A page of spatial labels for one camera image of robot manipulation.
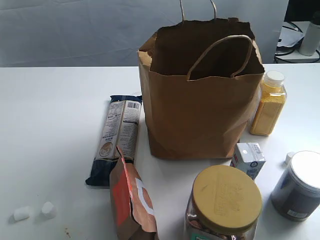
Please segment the dark jar with white lid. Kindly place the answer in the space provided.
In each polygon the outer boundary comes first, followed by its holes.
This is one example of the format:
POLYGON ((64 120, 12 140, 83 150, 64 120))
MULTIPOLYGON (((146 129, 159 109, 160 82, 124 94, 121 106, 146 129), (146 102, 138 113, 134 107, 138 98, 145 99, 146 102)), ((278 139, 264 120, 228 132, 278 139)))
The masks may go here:
POLYGON ((320 205, 320 154, 307 150, 296 152, 270 198, 283 217, 305 221, 320 205))

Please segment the brown paper bag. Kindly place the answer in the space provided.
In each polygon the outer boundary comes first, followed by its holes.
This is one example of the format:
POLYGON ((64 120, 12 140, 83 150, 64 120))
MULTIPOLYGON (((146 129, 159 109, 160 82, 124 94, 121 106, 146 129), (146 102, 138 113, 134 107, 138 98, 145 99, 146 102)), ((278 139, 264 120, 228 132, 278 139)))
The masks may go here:
POLYGON ((183 19, 159 28, 137 55, 151 154, 231 157, 257 108, 265 73, 250 23, 183 19))

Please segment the blue noodle package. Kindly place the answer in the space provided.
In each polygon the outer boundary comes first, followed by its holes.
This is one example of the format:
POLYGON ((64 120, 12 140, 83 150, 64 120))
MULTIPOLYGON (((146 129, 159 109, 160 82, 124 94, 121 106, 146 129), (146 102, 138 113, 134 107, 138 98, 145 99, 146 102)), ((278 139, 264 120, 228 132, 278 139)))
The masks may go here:
POLYGON ((102 128, 101 139, 85 184, 93 188, 110 187, 110 174, 116 166, 120 147, 124 159, 133 163, 141 116, 141 95, 112 95, 102 128))

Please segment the small white milk carton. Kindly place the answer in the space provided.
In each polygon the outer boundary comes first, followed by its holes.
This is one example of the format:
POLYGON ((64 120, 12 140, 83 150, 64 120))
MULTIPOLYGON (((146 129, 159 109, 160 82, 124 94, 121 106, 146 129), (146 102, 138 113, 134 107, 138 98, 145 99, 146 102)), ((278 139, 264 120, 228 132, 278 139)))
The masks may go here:
POLYGON ((253 181, 258 176, 266 159, 256 142, 237 143, 230 166, 246 173, 253 181))

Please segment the brown orange paper pouch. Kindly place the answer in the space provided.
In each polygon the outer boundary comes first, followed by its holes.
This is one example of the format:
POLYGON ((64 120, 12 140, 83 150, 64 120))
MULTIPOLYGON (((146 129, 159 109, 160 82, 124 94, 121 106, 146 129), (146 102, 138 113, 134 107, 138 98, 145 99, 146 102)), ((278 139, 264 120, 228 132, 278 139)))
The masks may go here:
POLYGON ((110 203, 119 240, 157 240, 152 200, 132 161, 119 146, 119 159, 109 175, 110 203))

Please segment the nut jar with yellow lid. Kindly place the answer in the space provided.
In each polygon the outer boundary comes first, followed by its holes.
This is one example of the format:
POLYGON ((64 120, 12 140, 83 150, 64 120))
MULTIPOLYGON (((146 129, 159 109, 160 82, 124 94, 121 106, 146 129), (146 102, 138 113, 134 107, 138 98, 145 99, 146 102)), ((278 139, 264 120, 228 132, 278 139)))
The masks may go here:
POLYGON ((253 240, 262 195, 244 172, 213 165, 195 178, 184 217, 185 240, 253 240))

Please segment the yellow grain plastic bottle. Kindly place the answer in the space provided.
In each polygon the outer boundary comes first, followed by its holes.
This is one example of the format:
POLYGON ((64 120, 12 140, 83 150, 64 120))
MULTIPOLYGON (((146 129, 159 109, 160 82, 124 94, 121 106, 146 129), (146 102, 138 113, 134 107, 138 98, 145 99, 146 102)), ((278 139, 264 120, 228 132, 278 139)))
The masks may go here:
POLYGON ((285 76, 275 70, 268 71, 260 84, 260 100, 249 132, 269 136, 287 100, 285 76))

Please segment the small white bottle cap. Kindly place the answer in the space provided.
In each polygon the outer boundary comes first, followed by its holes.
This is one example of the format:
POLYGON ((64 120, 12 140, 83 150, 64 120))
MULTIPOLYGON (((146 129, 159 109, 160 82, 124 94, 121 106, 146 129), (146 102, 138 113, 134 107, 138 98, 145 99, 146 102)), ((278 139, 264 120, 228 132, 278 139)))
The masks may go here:
POLYGON ((295 155, 295 152, 288 152, 286 154, 285 161, 284 161, 286 165, 290 164, 290 162, 291 162, 291 160, 292 160, 294 155, 295 155))

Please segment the white marshmallow right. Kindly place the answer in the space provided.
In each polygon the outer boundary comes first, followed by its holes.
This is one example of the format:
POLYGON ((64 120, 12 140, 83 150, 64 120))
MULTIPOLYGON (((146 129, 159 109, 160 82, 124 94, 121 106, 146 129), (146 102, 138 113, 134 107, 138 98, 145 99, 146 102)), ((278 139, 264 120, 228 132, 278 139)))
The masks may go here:
POLYGON ((57 209, 50 201, 47 201, 43 204, 41 208, 41 213, 46 219, 55 218, 57 215, 57 209))

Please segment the white marshmallow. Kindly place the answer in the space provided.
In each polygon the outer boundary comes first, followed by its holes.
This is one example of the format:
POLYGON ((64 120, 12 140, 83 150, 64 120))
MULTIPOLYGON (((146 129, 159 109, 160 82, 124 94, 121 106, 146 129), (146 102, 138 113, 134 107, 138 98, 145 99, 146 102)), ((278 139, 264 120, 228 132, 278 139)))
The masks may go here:
POLYGON ((13 219, 15 222, 19 222, 28 219, 31 216, 31 207, 23 206, 13 211, 13 219))
POLYGON ((41 213, 46 219, 55 218, 57 215, 57 209, 50 201, 47 201, 43 204, 41 208, 41 213))

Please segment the white paper sheet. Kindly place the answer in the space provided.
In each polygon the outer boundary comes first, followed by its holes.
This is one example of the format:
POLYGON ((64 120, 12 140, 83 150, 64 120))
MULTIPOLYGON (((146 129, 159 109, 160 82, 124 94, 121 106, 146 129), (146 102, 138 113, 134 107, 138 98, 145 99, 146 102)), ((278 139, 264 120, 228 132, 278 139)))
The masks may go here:
POLYGON ((296 30, 295 28, 283 26, 280 31, 277 47, 292 48, 302 40, 304 36, 305 34, 303 32, 296 30))

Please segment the white marshmallow left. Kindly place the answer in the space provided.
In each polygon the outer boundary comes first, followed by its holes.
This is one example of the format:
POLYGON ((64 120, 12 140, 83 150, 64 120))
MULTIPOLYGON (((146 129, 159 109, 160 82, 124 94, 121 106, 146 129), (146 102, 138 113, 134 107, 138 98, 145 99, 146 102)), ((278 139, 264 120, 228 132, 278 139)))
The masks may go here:
POLYGON ((13 211, 13 219, 15 222, 19 222, 28 219, 31 216, 31 207, 23 206, 13 211))

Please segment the white thermos bottle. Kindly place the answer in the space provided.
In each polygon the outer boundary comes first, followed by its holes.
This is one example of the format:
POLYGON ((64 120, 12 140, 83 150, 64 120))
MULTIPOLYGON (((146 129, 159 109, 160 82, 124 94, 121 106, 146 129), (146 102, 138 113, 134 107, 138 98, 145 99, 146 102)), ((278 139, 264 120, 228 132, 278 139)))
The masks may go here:
POLYGON ((320 12, 313 14, 312 20, 304 34, 299 52, 304 56, 312 56, 320 45, 320 12))

